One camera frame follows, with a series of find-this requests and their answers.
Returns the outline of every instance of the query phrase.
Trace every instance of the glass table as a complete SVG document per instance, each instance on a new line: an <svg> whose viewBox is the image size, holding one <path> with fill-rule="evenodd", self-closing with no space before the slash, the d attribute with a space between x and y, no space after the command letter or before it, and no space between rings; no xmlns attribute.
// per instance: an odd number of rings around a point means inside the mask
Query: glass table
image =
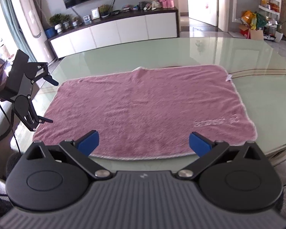
<svg viewBox="0 0 286 229"><path fill-rule="evenodd" d="M286 61L264 41L236 38L174 38L149 40L99 48L65 57L52 73L60 84L68 79L145 68L214 64L223 66L246 106L265 155L286 155ZM45 83L33 100L43 116L58 87ZM16 130L22 151L30 146L33 132L22 123ZM16 149L14 139L11 146ZM116 170L176 171L197 155L160 160L121 161L93 158Z"/></svg>

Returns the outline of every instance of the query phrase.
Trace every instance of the gray ribbed surface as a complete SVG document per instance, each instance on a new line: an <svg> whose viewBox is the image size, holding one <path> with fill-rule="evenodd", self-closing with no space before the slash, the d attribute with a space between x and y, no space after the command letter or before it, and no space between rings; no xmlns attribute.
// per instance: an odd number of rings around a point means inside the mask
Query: gray ribbed surface
<svg viewBox="0 0 286 229"><path fill-rule="evenodd" d="M258 214L223 211L206 201L190 181L164 172L118 172L92 185L86 196L64 210L29 214L11 210L4 229L280 229L286 221L273 210Z"/></svg>

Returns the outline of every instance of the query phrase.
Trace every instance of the white vase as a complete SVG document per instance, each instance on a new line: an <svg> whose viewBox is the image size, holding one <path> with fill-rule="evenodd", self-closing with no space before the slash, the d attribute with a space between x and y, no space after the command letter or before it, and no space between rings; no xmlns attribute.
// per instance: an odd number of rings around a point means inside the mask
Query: white vase
<svg viewBox="0 0 286 229"><path fill-rule="evenodd" d="M275 31L275 42L279 43L281 41L281 39L283 38L283 34L279 33L278 31Z"/></svg>
<svg viewBox="0 0 286 229"><path fill-rule="evenodd" d="M57 33L60 33L62 31L62 24L57 24L54 29L57 31Z"/></svg>

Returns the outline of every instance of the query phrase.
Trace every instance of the blue bin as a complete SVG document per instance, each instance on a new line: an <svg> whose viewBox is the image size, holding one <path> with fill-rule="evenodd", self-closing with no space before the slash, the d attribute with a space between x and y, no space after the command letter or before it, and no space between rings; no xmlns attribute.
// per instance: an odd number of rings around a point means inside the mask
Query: blue bin
<svg viewBox="0 0 286 229"><path fill-rule="evenodd" d="M56 35L56 30L53 27L51 27L45 30L45 33L46 33L47 38L50 39Z"/></svg>

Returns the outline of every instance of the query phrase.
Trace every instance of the teal curtain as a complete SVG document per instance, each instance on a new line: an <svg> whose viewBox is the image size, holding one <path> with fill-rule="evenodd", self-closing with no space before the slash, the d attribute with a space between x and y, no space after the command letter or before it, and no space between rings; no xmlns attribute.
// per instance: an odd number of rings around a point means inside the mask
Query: teal curtain
<svg viewBox="0 0 286 229"><path fill-rule="evenodd" d="M29 56L29 62L37 62L19 26L11 0L0 0L3 14L18 49Z"/></svg>

